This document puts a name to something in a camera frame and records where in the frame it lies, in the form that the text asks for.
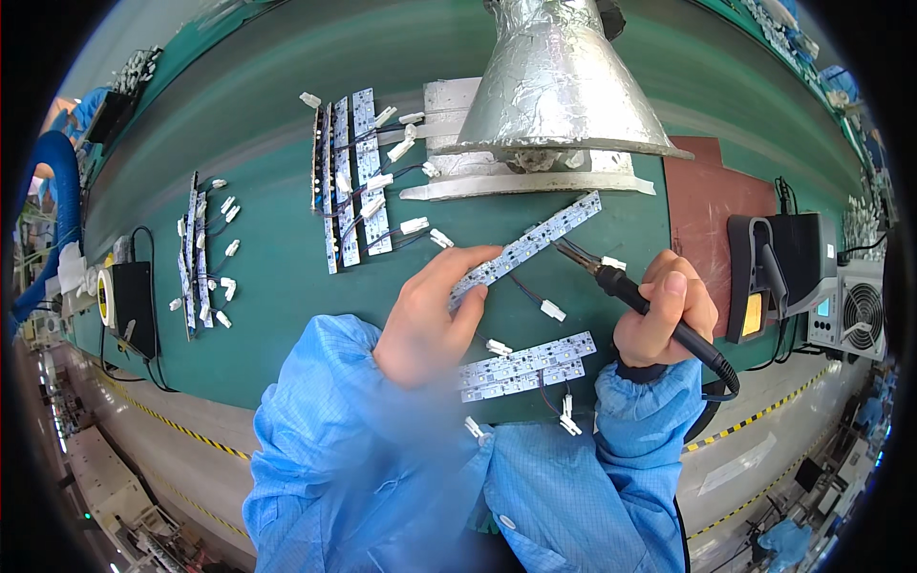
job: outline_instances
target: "glossy gray floor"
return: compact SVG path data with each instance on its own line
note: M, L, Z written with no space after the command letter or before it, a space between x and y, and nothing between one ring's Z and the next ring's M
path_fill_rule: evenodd
M207 441L176 429L134 403L142 404L177 425L222 445L250 453L258 448L250 410L209 402L186 394L167 394L148 382L121 384L131 401L72 351L72 378L100 424L143 469L160 499L195 520L205 537L237 566L253 569L255 549L246 536L213 519L244 531L240 510L251 489L249 463ZM740 375L742 391L727 402L698 439L713 435L787 396L830 366L794 399L747 427L681 457L684 468L678 499L688 535L717 522L752 499L792 466L824 434L843 409L847 397L865 378L868 361L829 364L822 357L794 355L783 366ZM826 435L822 444L829 438ZM792 474L771 491L778 495L792 485ZM689 541L692 568L709 571L738 547L762 497L735 517Z

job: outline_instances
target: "foil-covered funnel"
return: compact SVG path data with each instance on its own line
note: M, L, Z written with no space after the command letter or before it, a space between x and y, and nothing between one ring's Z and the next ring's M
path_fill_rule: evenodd
M468 117L441 153L608 149L683 159L605 39L595 0L485 0L497 44Z

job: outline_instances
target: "hand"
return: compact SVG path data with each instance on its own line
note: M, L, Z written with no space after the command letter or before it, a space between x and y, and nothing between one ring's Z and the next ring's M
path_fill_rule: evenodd
M628 310L614 328L614 345L621 361L631 368L675 364L691 358L671 339L681 318L708 342L719 313L694 267L666 249L649 263L640 294L649 301L646 316Z
M449 316L449 293L469 269L496 259L502 247L447 248L401 289L372 357L385 376L413 388L438 370L458 365L484 314L487 287L470 289Z

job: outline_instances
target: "yellow and black floor tape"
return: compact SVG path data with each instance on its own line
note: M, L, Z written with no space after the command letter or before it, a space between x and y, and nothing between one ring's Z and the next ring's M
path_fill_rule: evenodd
M166 487L169 488L170 490L174 491L179 497L181 497L183 500L187 501L187 502L190 503L192 506L194 506L195 508L197 508L198 510L200 510L203 514L205 514L205 515L207 515L208 517L211 517L212 519L214 519L214 520L216 520L216 521L222 523L223 525L225 525L226 527L228 527L228 528L231 529L232 531L236 532L237 534L242 535L243 537L246 537L246 538L249 537L249 534L245 533L244 531L242 531L241 529L239 529L238 527L236 527L236 526L233 525L232 523L230 523L230 522L224 520L223 518L217 517L217 516L213 515L213 514L210 513L208 510L204 509L203 507L201 507L200 505L198 505L197 503L195 503L194 501L192 501L191 498L189 498L189 497L186 496L185 494L183 494L183 493L181 493L180 491L178 491L177 489L175 489L175 486L173 486L173 485L170 484L168 481L166 481L166 479L163 478L160 474L156 473L155 471L153 471L152 469L148 468L148 467L145 466L144 464L140 464L140 466L142 466L147 472L149 472L149 474L150 474L151 476L153 476L154 478L156 478L156 481L158 481L158 482L161 483L162 485L166 486Z
M801 461L803 461L807 456L809 456L809 454L811 454L812 450L814 450L815 447L818 446L818 444L824 439L824 437L825 437L826 435L828 435L828 433L829 433L831 430L834 430L834 429L835 429L835 427L836 427L837 422L838 422L839 419L840 419L840 415L836 416L836 417L831 421L831 423L828 424L828 427L826 427L826 428L824 429L824 431L822 432L822 434L818 436L818 439L816 439L816 440L812 443L812 445L809 446L809 449L807 449L807 450L805 451L805 453L802 454L802 455L799 457L799 459L797 459L796 461L794 461L792 466L789 466L789 467L787 468L786 471L784 471L782 474L780 474L780 477L779 477L779 478L774 479L773 481L770 482L770 485L768 485L765 489L761 490L761 492L760 492L758 495L756 495L756 496L753 497L752 499L750 499L750 500L746 501L745 503L743 503L742 505L740 505L735 511L730 512L728 515L724 516L723 518L716 520L715 522L711 523L710 525L707 525L706 527L704 527L703 529L701 529L701 530L700 530L699 532L697 532L696 534L694 534L694 535L689 535L689 536L688 536L688 539L693 539L693 538L697 537L697 536L700 535L700 534L707 533L708 531L710 531L711 529L713 529L714 527L716 527L716 526L719 525L720 523L726 521L726 520L729 519L730 517L732 517L732 516L736 515L737 513L741 512L742 510L744 510L744 508L748 507L749 505L751 505L752 503L754 503L755 501L757 501L762 495L764 495L765 493L767 493L768 491L770 491L770 489L773 488L775 485L777 485L778 482L779 482L781 479L786 478L786 477L787 477L787 474L789 474L791 471L793 471L793 469L796 468L796 466L798 466L799 463L800 463Z
M176 424L175 422L173 422L173 421L170 420L169 418L167 418L167 417L165 417L165 416L163 416L163 415L161 415L161 414L159 414L159 413L153 412L150 408L144 406L144 405L141 404L140 402L137 402L136 400L134 400L133 398L131 398L131 397L130 397L130 394L127 393L127 389L124 387L124 385L122 385L122 384L121 384L120 382L118 382L117 380L112 379L110 376L107 376L107 375L102 371L101 368L99 368L97 365L95 365L95 363L93 363L93 366L95 366L95 369L97 369L97 370L99 371L99 373L102 374L102 380L103 380L106 384L108 384L109 386L111 386L112 389L114 389L115 392L117 392L117 394L118 394L119 396L121 396L122 398L124 398L125 400L127 400L128 402L130 402L134 407L136 407L136 408L142 410L143 412L148 413L149 415L153 416L154 418L156 418L157 420L159 420L159 421L162 422L163 424L166 424L166 425L168 425L168 426L170 426L170 427L172 427L172 428L178 430L179 432L182 432L182 433L184 433L184 434L189 435L190 437L194 438L195 440L197 440L197 441L199 441L199 442L204 442L205 444L207 444L207 445L209 445L209 446L213 446L213 447L215 447L216 449L218 449L218 450L220 450L220 451L222 451L222 452L226 452L226 453L229 454L230 456L236 456L236 457L241 457L242 459L251 460L251 454L248 454L248 453L246 453L246 452L237 450L237 449L235 449L234 447L224 446L223 444L220 444L220 443L217 442L216 440L212 440L212 439L210 439L209 437L206 437L206 436L204 436L204 435L200 435L200 434L198 434L197 432L195 432L194 430L189 430L188 428L184 427L183 425L181 425L181 424Z
M824 376L830 369L831 369L831 365L829 364L828 366L824 367L824 368L822 369L821 372L819 372L819 373L816 374L813 378L811 378L808 382L806 382L805 384L802 384L802 386L801 386L798 390L795 390L795 391L793 391L793 392L787 394L787 396L786 396L785 398L781 398L779 401L772 403L770 406L768 406L768 407L765 408L764 410L762 410L762 411L756 413L755 415L751 416L750 418L746 418L745 420L743 420L742 422L739 422L738 424L736 424L736 425L734 425L734 426L731 426L731 427L726 428L726 429L723 430L722 432L717 432L716 434L711 435L710 437L705 437L703 440L701 440L701 441L699 441L699 442L694 442L693 444L688 444L688 445L686 445L685 447L683 447L683 448L681 449L681 453L682 453L682 454L687 454L688 452L697 451L697 450L701 449L701 448L704 447L704 446L709 446L710 444L712 444L712 443L715 442L716 440L723 439L723 438L727 437L727 436L730 435L730 434L734 434L735 432L738 432L739 430L741 430L742 428L744 428L744 427L746 427L747 425L751 424L752 422L755 422L755 420L760 420L761 418L763 418L763 417L766 416L767 414L773 412L774 410L777 410L777 409L778 409L780 406L782 406L783 404L789 402L790 400L792 400L792 399L795 398L796 396L799 396L799 395L800 395L801 393L803 393L807 388L809 388L810 386L812 386L812 385L815 383L816 380L818 380L818 379L820 379L822 376Z

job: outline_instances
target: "brown mat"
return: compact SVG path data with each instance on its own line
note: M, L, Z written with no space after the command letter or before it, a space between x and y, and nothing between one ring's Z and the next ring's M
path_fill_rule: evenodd
M723 167L717 138L672 137L694 161L663 158L672 250L689 260L707 285L720 319L713 336L725 336L729 320L732 266L726 221L729 215L777 213L772 182Z

